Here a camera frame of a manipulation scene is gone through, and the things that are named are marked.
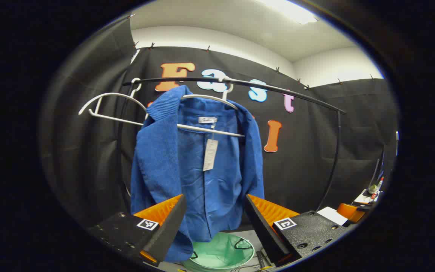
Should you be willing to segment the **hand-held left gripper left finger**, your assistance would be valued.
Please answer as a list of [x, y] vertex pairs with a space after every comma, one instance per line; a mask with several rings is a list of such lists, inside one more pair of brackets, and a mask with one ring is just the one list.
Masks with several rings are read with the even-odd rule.
[[187, 209], [183, 194], [135, 214], [118, 212], [88, 228], [102, 244], [137, 264], [164, 261]]

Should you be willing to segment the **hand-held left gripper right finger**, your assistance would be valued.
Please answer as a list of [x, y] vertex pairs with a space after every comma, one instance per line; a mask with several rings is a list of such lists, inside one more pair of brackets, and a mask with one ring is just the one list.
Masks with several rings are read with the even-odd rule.
[[244, 210], [276, 266], [314, 254], [347, 230], [314, 210], [297, 213], [251, 194], [245, 196]]

